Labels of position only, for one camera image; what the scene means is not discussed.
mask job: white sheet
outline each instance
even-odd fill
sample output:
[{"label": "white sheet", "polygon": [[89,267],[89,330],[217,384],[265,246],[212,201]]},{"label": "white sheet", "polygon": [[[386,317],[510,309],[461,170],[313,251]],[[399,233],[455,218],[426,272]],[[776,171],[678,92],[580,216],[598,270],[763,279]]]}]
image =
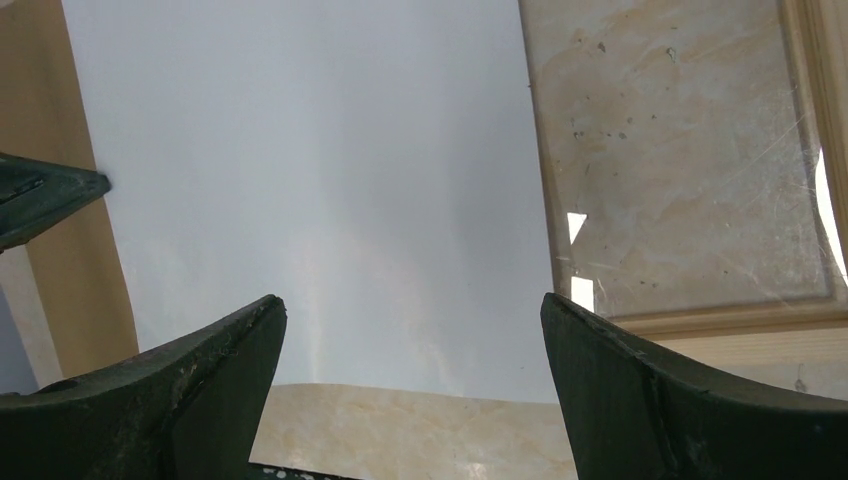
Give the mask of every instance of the white sheet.
[{"label": "white sheet", "polygon": [[142,349],[275,293],[276,383],[556,401],[517,2],[64,7]]}]

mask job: wooden frame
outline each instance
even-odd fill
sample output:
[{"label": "wooden frame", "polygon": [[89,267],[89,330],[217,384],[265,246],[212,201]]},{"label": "wooden frame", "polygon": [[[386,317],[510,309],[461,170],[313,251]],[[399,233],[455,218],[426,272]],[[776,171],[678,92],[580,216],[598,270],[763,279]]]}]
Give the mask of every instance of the wooden frame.
[{"label": "wooden frame", "polygon": [[[96,169],[60,0],[17,1],[0,9],[0,63],[0,150]],[[39,384],[138,353],[102,200],[13,250],[3,254],[0,283]],[[12,255],[14,261],[6,258]],[[29,288],[21,279],[29,279]]]},{"label": "wooden frame", "polygon": [[[796,105],[805,112],[802,137],[816,151],[812,144],[820,139],[840,246],[848,259],[848,3],[783,0],[779,5]],[[654,340],[848,328],[848,305],[832,297],[624,316],[616,323]]]}]

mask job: dark green plastic piece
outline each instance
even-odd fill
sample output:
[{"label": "dark green plastic piece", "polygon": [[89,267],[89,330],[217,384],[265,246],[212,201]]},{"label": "dark green plastic piece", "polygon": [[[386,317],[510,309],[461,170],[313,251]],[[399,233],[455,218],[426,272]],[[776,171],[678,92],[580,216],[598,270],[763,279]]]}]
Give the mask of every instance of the dark green plastic piece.
[{"label": "dark green plastic piece", "polygon": [[0,396],[0,478],[245,478],[285,327],[269,295],[119,364]]},{"label": "dark green plastic piece", "polygon": [[580,480],[848,478],[848,402],[706,366],[555,294],[542,327]]},{"label": "dark green plastic piece", "polygon": [[110,188],[97,172],[0,152],[0,252],[25,244]]}]

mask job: dark stain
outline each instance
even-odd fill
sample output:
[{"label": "dark stain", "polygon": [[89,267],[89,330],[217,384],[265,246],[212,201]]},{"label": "dark stain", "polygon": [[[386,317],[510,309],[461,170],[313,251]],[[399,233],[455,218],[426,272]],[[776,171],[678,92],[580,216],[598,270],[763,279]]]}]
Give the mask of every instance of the dark stain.
[{"label": "dark stain", "polygon": [[798,379],[795,380],[795,391],[801,393],[807,393],[807,384],[801,380],[801,371],[804,369],[804,364],[798,364]]}]

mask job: beige marble surface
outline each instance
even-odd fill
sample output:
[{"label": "beige marble surface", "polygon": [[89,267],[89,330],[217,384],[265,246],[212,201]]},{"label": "beige marble surface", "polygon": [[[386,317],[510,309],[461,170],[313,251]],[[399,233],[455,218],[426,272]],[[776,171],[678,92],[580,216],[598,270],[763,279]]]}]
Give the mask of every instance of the beige marble surface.
[{"label": "beige marble surface", "polygon": [[778,2],[522,6],[560,293],[590,279],[607,316],[832,293]]},{"label": "beige marble surface", "polygon": [[[848,400],[844,362],[726,370]],[[559,405],[342,385],[273,387],[251,460],[362,480],[577,480]]]}]

